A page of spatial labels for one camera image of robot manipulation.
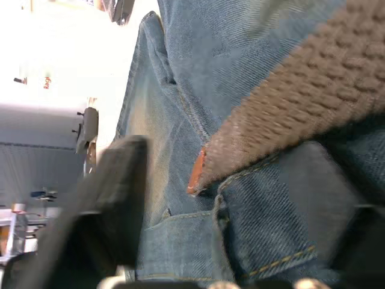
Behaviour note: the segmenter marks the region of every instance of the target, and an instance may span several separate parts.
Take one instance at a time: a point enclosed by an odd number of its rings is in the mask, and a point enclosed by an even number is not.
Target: seam
[[[313,252],[314,250],[315,250],[315,246],[310,246],[310,247],[308,247],[305,250],[299,251],[299,252],[297,252],[297,253],[295,253],[293,255],[286,256],[286,257],[284,257],[284,258],[282,258],[282,259],[280,259],[278,261],[274,261],[273,263],[270,263],[270,264],[268,264],[266,266],[258,268],[257,270],[254,270],[254,271],[252,271],[250,273],[243,274],[241,276],[241,278],[244,279],[244,278],[247,278],[247,277],[251,277],[251,276],[257,275],[257,274],[262,273],[262,272],[264,272],[264,271],[266,271],[268,269],[272,269],[274,267],[277,267],[278,265],[282,265],[282,264],[284,264],[284,263],[286,263],[286,262],[288,262],[288,261],[290,261],[292,259],[295,259],[295,258],[298,258],[300,256],[303,256],[306,253]]]
[[[235,177],[230,177],[229,179],[227,179],[223,184],[222,186],[220,187],[219,189],[219,192],[221,193],[225,188],[227,188],[233,181],[237,180],[237,179],[240,179],[240,178],[243,178],[251,173],[254,173],[254,172],[257,172],[258,170],[260,169],[263,169],[264,167],[266,167],[267,165],[269,164],[272,164],[272,163],[275,163],[278,159],[278,156],[275,156],[273,157],[271,160],[269,160],[267,163],[264,163],[264,164],[260,164],[259,166],[255,167],[253,170],[249,170],[249,171],[246,171],[246,172],[243,172],[243,173],[239,173],[239,175],[235,176]]]
[[[307,249],[305,250],[302,250],[302,251],[299,251],[293,255],[289,255],[289,256],[286,256],[278,261],[274,261],[266,266],[263,266],[257,270],[254,270],[250,273],[246,273],[246,274],[243,274],[241,276],[242,279],[244,278],[247,278],[247,277],[251,277],[251,276],[254,276],[258,273],[262,273],[268,269],[272,269],[274,267],[277,267],[278,265],[282,265],[283,263],[286,263],[288,261],[290,261],[291,259],[294,259],[294,258],[298,258],[299,256],[302,256],[306,253],[309,253],[309,252],[313,252],[315,250],[315,246],[310,246],[308,247]],[[166,274],[151,274],[151,275],[146,275],[146,276],[141,276],[139,277],[138,279],[140,280],[144,280],[144,279],[151,279],[151,278],[161,278],[161,277],[169,277],[169,278],[173,278],[173,279],[176,279],[176,280],[181,280],[181,281],[222,281],[222,280],[216,280],[216,279],[212,279],[212,278],[192,278],[192,277],[179,277],[179,276],[176,276],[174,274],[171,274],[171,273],[166,273]]]
[[[179,219],[190,219],[190,218],[196,218],[196,217],[201,217],[201,216],[210,216],[210,215],[211,215],[211,213],[196,213],[196,214],[187,215],[187,216],[171,216],[171,217],[168,217],[167,219],[163,220],[161,223],[158,223],[153,227],[147,228],[144,231],[150,231],[152,229],[156,229],[158,226],[160,226],[161,224],[164,224],[166,222],[177,221]]]
[[[179,276],[175,276],[174,274],[151,274],[151,275],[142,276],[139,279],[144,280],[144,279],[157,278],[157,277],[169,277],[169,278],[173,278],[181,281],[223,281],[223,280],[216,280],[212,278],[179,277]]]

